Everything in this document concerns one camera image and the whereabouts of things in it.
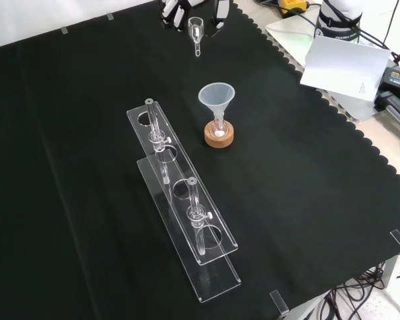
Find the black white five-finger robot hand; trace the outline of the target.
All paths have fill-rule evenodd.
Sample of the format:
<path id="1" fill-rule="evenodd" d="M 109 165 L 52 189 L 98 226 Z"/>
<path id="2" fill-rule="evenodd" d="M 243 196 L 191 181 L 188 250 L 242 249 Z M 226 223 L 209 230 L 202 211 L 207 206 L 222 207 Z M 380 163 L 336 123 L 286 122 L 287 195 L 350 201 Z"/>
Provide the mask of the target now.
<path id="1" fill-rule="evenodd" d="M 183 31 L 187 26 L 190 11 L 208 2 L 208 0 L 158 0 L 159 18 L 165 27 L 173 26 L 176 30 Z M 213 14 L 210 20 L 205 23 L 206 36 L 213 37 L 223 28 L 232 3 L 231 0 L 213 1 Z"/>

